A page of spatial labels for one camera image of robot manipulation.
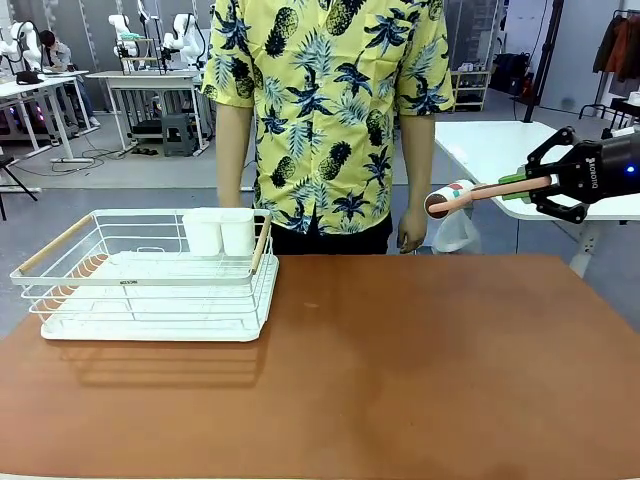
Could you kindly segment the lint roller with pink handle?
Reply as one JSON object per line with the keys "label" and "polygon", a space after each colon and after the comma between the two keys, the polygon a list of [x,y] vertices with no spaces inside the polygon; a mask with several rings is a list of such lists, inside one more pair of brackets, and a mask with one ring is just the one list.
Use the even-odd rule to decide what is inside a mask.
{"label": "lint roller with pink handle", "polygon": [[550,185],[551,178],[549,176],[480,186],[467,180],[460,180],[430,194],[424,202],[424,210],[428,216],[442,219],[467,207],[474,201],[495,197],[522,197],[533,190]]}

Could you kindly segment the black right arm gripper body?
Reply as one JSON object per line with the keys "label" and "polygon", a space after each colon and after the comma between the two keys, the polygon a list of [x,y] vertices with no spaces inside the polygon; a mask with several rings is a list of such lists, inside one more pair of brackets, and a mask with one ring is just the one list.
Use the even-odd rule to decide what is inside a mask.
{"label": "black right arm gripper body", "polygon": [[640,132],[581,141],[558,162],[560,193],[585,204],[640,193]]}

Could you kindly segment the white plastic bag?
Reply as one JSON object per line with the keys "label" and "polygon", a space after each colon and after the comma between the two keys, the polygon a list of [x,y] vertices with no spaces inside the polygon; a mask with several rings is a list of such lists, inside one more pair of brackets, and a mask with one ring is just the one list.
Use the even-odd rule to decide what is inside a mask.
{"label": "white plastic bag", "polygon": [[465,210],[447,216],[436,231],[432,252],[440,254],[480,254],[481,237]]}

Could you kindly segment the white utensil holder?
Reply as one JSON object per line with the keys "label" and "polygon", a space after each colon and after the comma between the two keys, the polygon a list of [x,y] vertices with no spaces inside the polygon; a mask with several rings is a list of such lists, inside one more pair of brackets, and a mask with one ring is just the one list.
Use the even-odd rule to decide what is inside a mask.
{"label": "white utensil holder", "polygon": [[192,255],[248,257],[254,252],[254,211],[250,208],[195,208],[182,216],[182,223]]}

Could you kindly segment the grey plastic stool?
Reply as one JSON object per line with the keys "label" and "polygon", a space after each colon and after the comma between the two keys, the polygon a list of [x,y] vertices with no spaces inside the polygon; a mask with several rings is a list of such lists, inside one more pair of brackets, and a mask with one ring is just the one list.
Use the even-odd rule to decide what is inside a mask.
{"label": "grey plastic stool", "polygon": [[199,146],[197,134],[187,113],[162,117],[162,141],[166,157],[192,156]]}

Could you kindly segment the black folding chair leg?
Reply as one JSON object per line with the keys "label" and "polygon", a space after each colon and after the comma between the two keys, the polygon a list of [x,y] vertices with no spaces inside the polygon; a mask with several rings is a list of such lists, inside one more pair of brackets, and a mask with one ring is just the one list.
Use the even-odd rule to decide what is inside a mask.
{"label": "black folding chair leg", "polygon": [[22,181],[20,181],[16,175],[11,171],[10,165],[14,163],[13,157],[8,157],[4,154],[0,154],[0,179],[3,175],[8,177],[11,180],[11,183],[8,186],[0,185],[0,218],[3,221],[7,220],[6,209],[3,200],[3,189],[9,188],[12,189],[12,193],[25,193],[27,194],[34,202],[38,201],[36,197],[36,193],[29,189]]}

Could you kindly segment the white background desk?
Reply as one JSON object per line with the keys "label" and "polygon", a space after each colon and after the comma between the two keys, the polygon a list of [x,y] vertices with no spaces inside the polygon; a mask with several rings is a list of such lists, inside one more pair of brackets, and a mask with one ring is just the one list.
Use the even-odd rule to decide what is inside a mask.
{"label": "white background desk", "polygon": [[76,155],[71,140],[98,127],[89,124],[78,89],[82,70],[40,74],[36,83],[17,79],[0,81],[0,141],[28,142],[28,158],[54,147],[62,147],[57,158],[84,158]]}

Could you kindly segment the black trousers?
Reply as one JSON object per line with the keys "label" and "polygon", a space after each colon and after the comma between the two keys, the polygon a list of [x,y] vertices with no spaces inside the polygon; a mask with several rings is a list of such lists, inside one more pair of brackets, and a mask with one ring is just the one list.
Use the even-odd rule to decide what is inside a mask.
{"label": "black trousers", "polygon": [[384,255],[393,231],[392,216],[353,234],[321,234],[318,218],[312,217],[306,233],[273,225],[271,237],[276,255]]}

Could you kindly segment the black stand pole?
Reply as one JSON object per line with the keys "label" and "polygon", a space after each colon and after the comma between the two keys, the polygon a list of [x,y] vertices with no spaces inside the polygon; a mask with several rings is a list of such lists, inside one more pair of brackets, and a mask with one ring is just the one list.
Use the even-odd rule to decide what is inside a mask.
{"label": "black stand pole", "polygon": [[527,104],[526,112],[525,112],[524,118],[522,119],[523,123],[532,122],[534,110],[540,104],[544,87],[546,84],[546,80],[548,77],[549,69],[551,66],[552,56],[553,56],[556,39],[559,32],[564,3],[565,3],[565,0],[553,0],[551,16],[549,19],[549,26],[547,29],[545,41],[542,45],[542,53],[541,53],[540,61],[536,71],[536,76],[534,78],[532,96],[530,97],[529,103]]}

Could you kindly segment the person's right forearm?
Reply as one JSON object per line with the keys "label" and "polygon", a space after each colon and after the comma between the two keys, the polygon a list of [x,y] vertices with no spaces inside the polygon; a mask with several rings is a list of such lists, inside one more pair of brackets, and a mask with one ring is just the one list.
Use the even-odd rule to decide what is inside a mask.
{"label": "person's right forearm", "polygon": [[216,105],[216,182],[219,206],[243,205],[241,185],[249,148],[253,110]]}

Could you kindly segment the white background robot table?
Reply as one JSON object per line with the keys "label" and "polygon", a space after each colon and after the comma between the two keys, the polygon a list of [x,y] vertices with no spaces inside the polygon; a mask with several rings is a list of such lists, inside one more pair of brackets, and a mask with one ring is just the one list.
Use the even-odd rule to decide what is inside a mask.
{"label": "white background robot table", "polygon": [[167,114],[190,116],[199,142],[192,156],[201,155],[209,147],[213,136],[211,107],[199,92],[199,72],[104,71],[88,77],[106,86],[121,143],[120,156],[134,152],[146,141],[163,143],[161,120]]}

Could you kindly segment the seated person in background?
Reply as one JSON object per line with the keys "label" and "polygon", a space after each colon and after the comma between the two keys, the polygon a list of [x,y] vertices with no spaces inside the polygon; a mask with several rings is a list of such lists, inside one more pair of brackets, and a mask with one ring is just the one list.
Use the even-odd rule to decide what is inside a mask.
{"label": "seated person in background", "polygon": [[[77,70],[77,66],[72,60],[71,49],[65,43],[61,42],[52,31],[41,31],[39,33],[39,39],[41,41],[41,44],[45,48],[49,65],[53,70],[69,72]],[[86,91],[86,87],[82,79],[78,80],[78,89],[85,106],[89,124],[92,127],[100,127],[101,123],[94,115],[93,104]]]}

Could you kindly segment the person's left forearm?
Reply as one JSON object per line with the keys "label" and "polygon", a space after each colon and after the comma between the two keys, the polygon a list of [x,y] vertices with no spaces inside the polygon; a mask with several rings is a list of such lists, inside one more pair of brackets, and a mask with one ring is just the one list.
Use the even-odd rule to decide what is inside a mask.
{"label": "person's left forearm", "polygon": [[408,182],[408,210],[422,211],[431,192],[436,122],[433,115],[401,115],[400,133]]}

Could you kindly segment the black bag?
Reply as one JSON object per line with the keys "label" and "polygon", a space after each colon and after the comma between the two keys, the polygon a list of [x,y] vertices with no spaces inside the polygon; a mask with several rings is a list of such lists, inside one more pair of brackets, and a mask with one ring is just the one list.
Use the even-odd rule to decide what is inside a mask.
{"label": "black bag", "polygon": [[530,54],[521,52],[497,54],[492,63],[491,89],[518,96],[529,67]]}

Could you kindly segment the clothes rack with jackets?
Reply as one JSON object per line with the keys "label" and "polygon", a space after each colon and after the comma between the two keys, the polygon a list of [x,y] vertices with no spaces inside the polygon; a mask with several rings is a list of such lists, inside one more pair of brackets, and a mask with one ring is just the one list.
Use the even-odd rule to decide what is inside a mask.
{"label": "clothes rack with jackets", "polygon": [[596,50],[592,72],[599,75],[594,101],[581,107],[601,119],[611,116],[609,129],[627,119],[640,121],[640,9],[616,9]]}

